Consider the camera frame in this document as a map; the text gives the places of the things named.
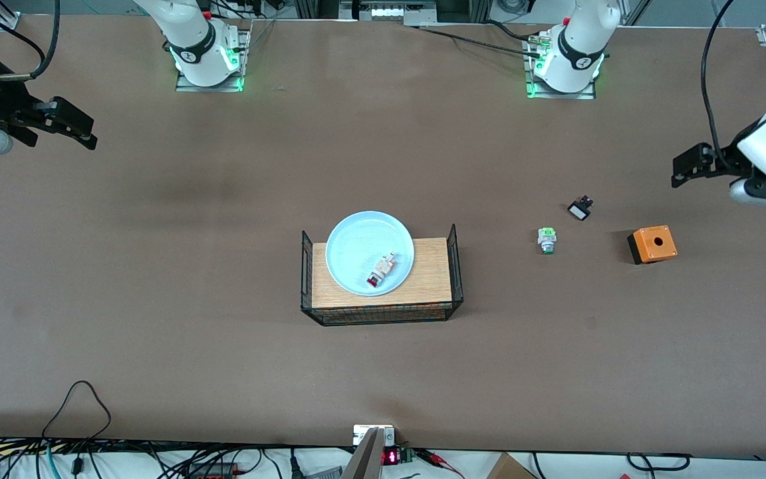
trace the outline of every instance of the light blue plate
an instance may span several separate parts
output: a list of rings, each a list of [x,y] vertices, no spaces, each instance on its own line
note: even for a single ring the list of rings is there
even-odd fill
[[[381,257],[395,253],[395,267],[375,288],[366,279]],[[397,288],[413,269],[416,250],[401,222],[381,212],[358,212],[341,220],[327,239],[327,269],[339,286],[360,296]]]

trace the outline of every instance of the black wire basket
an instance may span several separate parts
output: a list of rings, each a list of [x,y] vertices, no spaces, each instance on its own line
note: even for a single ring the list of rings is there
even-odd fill
[[[301,236],[301,311],[319,325],[373,325],[422,321],[447,321],[463,303],[463,283],[459,274],[457,230],[451,225],[447,236],[447,273],[450,300],[425,303],[374,304],[368,306],[313,307],[313,242],[304,231]]]

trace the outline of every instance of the orange box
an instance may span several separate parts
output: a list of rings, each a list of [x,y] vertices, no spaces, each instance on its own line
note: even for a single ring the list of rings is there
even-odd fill
[[[657,263],[678,255],[672,234],[666,225],[640,228],[628,237],[634,264]]]

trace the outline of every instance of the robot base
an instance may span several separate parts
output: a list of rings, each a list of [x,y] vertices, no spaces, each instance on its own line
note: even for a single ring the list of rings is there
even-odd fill
[[[236,72],[230,74],[226,79],[215,86],[201,87],[192,84],[185,78],[182,72],[179,72],[179,76],[176,78],[176,91],[216,91],[224,93],[234,93],[237,91],[244,91],[244,75],[247,73],[247,53],[250,48],[250,31],[238,30],[235,25],[230,25],[232,33],[237,35],[230,36],[229,48],[240,47],[242,51],[234,53],[227,51],[226,61],[229,63],[237,63],[240,67]]]
[[[522,49],[528,52],[540,53],[534,45],[528,42],[522,42]],[[595,100],[596,99],[596,83],[595,79],[590,80],[590,84],[582,91],[575,93],[563,93],[554,90],[540,77],[534,74],[537,63],[540,60],[536,58],[526,57],[523,55],[525,63],[525,87],[528,89],[529,98],[565,98],[567,100]]]

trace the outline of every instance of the brown table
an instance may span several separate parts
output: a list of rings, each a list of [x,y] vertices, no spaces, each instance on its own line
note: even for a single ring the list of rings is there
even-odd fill
[[[48,18],[21,24],[48,41]],[[88,379],[113,437],[346,444],[392,422],[434,448],[766,455],[766,209],[725,178],[670,188],[673,156],[709,136],[704,39],[619,30],[598,100],[530,100],[514,55],[279,22],[246,91],[177,94],[151,19],[66,16],[31,91],[91,114],[100,146],[0,157],[0,436],[36,436]],[[35,61],[7,36],[0,58]],[[766,49],[724,29],[709,69],[727,142],[766,109]],[[565,212],[581,194],[586,222]],[[301,230],[323,241],[364,209],[417,238],[457,224],[452,321],[302,315]],[[630,264],[626,234],[656,224],[679,257]],[[79,391],[51,432],[101,422]]]

